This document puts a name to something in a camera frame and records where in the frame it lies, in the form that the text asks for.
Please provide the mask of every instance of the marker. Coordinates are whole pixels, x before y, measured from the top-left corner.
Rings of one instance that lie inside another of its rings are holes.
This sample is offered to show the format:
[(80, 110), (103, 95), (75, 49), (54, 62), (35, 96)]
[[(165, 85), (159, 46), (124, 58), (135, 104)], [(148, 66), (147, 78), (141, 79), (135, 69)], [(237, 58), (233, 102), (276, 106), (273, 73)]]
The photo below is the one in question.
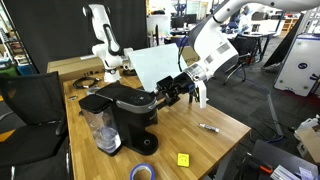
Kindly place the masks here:
[(206, 124), (199, 124), (200, 127), (202, 128), (205, 128), (205, 129), (209, 129), (211, 131), (214, 131), (214, 132), (219, 132), (220, 130), (218, 128), (215, 128), (213, 126), (209, 126), (209, 125), (206, 125)]

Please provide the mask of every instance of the computer monitor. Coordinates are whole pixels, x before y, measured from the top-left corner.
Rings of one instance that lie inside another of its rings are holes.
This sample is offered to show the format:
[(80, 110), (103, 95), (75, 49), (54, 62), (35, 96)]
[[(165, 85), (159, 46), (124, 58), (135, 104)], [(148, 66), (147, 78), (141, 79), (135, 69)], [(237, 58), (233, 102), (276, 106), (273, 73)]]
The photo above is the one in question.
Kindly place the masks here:
[(171, 28), (183, 28), (184, 27), (184, 20), (182, 16), (172, 16), (171, 17)]
[(188, 24), (197, 24), (197, 14), (185, 14), (183, 16), (184, 22)]

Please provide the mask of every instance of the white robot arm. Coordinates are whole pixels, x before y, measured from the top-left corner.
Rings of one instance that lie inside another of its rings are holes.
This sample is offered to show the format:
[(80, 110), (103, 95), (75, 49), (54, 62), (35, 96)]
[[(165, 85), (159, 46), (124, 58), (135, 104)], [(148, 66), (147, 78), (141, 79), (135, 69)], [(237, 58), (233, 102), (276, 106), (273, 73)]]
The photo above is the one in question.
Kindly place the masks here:
[[(107, 12), (105, 7), (100, 4), (83, 7), (83, 14), (92, 19), (92, 26), (97, 39), (104, 42), (92, 47), (93, 54), (98, 56), (104, 64), (104, 81), (115, 82), (120, 79), (117, 67), (122, 66), (124, 62), (120, 56), (121, 48), (112, 32)], [(132, 51), (132, 49), (124, 49), (125, 54), (127, 51)], [(131, 67), (128, 67), (130, 63), (126, 64), (127, 69), (131, 69)]]
[(206, 106), (206, 87), (204, 81), (213, 77), (215, 71), (226, 61), (238, 58), (238, 52), (221, 33), (220, 24), (247, 3), (260, 3), (285, 11), (302, 11), (320, 6), (320, 0), (224, 0), (189, 33), (189, 44), (200, 56), (200, 60), (175, 78), (170, 76), (157, 83), (156, 93), (163, 93), (168, 105), (179, 98), (179, 94), (189, 93), (197, 87), (200, 107)]

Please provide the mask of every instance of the wooden table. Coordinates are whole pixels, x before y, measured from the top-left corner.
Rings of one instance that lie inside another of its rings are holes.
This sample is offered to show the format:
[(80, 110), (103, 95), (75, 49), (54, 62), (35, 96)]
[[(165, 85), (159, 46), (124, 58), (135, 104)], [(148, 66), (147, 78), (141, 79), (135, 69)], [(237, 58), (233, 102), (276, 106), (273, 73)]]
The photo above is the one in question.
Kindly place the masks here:
[[(102, 78), (103, 74), (94, 77)], [(250, 130), (249, 127), (207, 106), (188, 103), (188, 95), (180, 95), (181, 100), (171, 107), (158, 111), (158, 124), (146, 128), (157, 136), (158, 150), (150, 155), (140, 155), (127, 147), (122, 147), (114, 157), (98, 150), (85, 118), (79, 116), (78, 101), (85, 97), (86, 90), (74, 89), (74, 81), (64, 82), (69, 137), (74, 178), (79, 179), (129, 179), (130, 171), (140, 163), (150, 164), (156, 179), (202, 179)], [(137, 77), (123, 77), (123, 85), (141, 87)], [(106, 83), (101, 80), (98, 86)], [(76, 100), (68, 100), (76, 95)], [(220, 129), (219, 133), (200, 128), (199, 123)], [(190, 166), (178, 167), (178, 153), (190, 155)]]

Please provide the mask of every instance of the tape roll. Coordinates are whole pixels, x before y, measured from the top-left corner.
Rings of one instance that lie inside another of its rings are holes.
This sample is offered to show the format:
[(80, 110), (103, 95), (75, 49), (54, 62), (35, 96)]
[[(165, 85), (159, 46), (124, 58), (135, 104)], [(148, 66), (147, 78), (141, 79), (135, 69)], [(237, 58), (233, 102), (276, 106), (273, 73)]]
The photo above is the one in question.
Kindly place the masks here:
[(136, 175), (137, 172), (141, 171), (141, 170), (147, 170), (150, 173), (150, 180), (155, 180), (154, 170), (153, 170), (152, 166), (149, 164), (145, 164), (145, 163), (138, 164), (131, 170), (130, 180), (133, 180), (134, 175)]

